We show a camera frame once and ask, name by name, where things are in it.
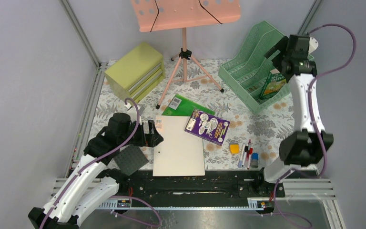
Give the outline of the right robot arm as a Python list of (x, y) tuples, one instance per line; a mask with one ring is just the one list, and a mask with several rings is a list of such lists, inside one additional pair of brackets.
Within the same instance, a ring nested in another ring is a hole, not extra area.
[(263, 178), (256, 181), (256, 194), (265, 197), (273, 191), (273, 183), (294, 171), (318, 163), (334, 142), (320, 119), (316, 87), (316, 63), (308, 58), (310, 37), (283, 37), (264, 56), (289, 85), (294, 104), (294, 131), (279, 146), (279, 158), (261, 170)]

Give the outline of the purple puzzle book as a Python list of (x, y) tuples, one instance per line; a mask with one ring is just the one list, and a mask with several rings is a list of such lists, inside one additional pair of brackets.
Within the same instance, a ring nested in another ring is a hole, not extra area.
[(230, 123), (228, 120), (194, 109), (184, 131), (222, 146)]

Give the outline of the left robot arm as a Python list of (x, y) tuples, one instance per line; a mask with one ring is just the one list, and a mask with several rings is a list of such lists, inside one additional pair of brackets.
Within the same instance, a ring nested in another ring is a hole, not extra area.
[(77, 229), (103, 201), (113, 195), (131, 195), (129, 174), (108, 165), (125, 147), (155, 147), (163, 141), (155, 122), (131, 121), (115, 113), (84, 149), (79, 163), (60, 190), (42, 208), (34, 207), (28, 218), (36, 229)]

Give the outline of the green transparent folder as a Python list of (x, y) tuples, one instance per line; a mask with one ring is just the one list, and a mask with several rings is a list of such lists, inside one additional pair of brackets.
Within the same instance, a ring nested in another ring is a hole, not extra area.
[(192, 112), (197, 109), (205, 113), (215, 115), (212, 111), (202, 105), (199, 105), (179, 94), (176, 94), (163, 111), (164, 116), (191, 116)]

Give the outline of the green puzzle book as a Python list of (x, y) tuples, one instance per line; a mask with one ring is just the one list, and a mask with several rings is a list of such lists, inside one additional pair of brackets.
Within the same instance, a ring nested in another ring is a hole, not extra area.
[(277, 69), (270, 71), (266, 77), (266, 81), (260, 91), (259, 99), (265, 100), (275, 96), (281, 88), (286, 84), (286, 78)]

